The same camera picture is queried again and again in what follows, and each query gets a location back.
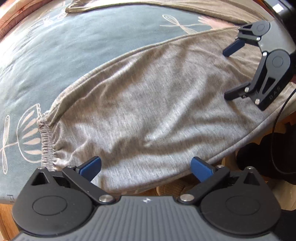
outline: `gray fabric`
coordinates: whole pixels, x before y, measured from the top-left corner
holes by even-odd
[[[264,112],[250,99],[226,102],[224,92],[250,81],[261,58],[250,45],[225,58],[236,34],[151,45],[80,78],[38,119],[43,165],[58,170],[100,156],[94,183],[117,193],[167,183],[188,174],[194,156],[214,163],[241,147],[271,123],[293,85]]]
[[[50,2],[0,42],[0,156],[6,156],[0,171],[1,202],[13,202],[40,165],[36,118],[65,88],[126,52],[211,29],[201,25],[201,14],[178,9],[136,5],[67,15],[69,3]]]

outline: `black device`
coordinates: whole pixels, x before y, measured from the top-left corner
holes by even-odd
[[[226,100],[250,97],[260,110],[265,110],[274,101],[296,73],[296,45],[292,38],[295,9],[285,0],[265,0],[265,3],[275,19],[240,26],[235,41],[223,50],[223,55],[229,57],[245,44],[260,48],[262,58],[251,83],[224,93]]]
[[[201,183],[178,198],[115,198],[90,182],[100,168],[94,157],[60,172],[36,169],[13,206],[14,240],[295,240],[295,212],[281,210],[253,167],[231,172],[194,157]]]

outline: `wooden floor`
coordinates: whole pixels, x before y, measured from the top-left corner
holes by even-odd
[[[13,221],[11,209],[12,205],[0,204],[0,230],[5,240],[11,240],[19,233]]]

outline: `metal screw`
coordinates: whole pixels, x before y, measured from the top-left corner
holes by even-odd
[[[108,203],[108,202],[111,202],[113,201],[113,197],[109,194],[105,194],[105,195],[102,195],[99,197],[99,201],[100,202],[104,202],[104,203]]]
[[[180,200],[183,202],[191,202],[194,200],[194,196],[191,194],[183,194],[180,196]]]
[[[259,99],[255,99],[255,105],[259,105],[260,100]]]

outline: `printed flower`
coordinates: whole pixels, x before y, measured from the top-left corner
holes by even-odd
[[[2,138],[2,169],[4,174],[7,173],[7,157],[5,153],[5,147],[8,140],[9,125],[10,125],[10,117],[9,115],[7,115],[4,121],[4,131],[3,131],[3,138]]]
[[[188,28],[189,26],[195,26],[195,25],[204,25],[202,23],[194,23],[194,24],[189,24],[189,25],[181,25],[179,23],[179,21],[171,16],[171,15],[167,15],[164,14],[163,18],[167,21],[169,21],[170,23],[174,24],[174,25],[160,25],[161,27],[180,27],[181,29],[183,29],[186,33],[188,34],[196,34],[197,32],[191,28]]]
[[[41,134],[36,124],[40,115],[40,105],[33,105],[25,111],[17,124],[17,144],[22,157],[30,163],[41,162]]]
[[[43,18],[43,24],[47,27],[49,25],[52,25],[54,22],[49,19],[49,15]]]
[[[227,21],[224,21],[222,19],[208,17],[208,16],[201,16],[198,17],[199,22],[210,25],[213,29],[219,29],[219,28],[226,28],[226,27],[232,27],[234,26],[233,23],[229,23]]]

